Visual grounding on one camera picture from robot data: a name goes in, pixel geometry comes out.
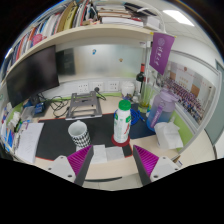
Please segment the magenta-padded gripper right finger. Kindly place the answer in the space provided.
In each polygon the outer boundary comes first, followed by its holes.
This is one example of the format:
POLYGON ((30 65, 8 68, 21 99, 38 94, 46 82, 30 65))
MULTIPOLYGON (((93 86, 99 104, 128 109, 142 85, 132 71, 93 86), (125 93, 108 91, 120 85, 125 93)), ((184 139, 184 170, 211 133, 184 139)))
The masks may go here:
POLYGON ((168 157, 158 157, 137 145, 133 146, 133 157, 143 186, 179 170, 168 157))

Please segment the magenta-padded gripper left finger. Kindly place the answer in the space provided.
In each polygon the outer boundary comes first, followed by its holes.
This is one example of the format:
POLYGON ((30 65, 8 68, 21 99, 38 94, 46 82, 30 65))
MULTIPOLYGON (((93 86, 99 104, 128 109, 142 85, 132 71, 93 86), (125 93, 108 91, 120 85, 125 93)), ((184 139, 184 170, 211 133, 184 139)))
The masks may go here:
POLYGON ((82 186, 93 154, 93 146, 89 145, 68 157, 60 155, 50 163, 47 171, 82 186))

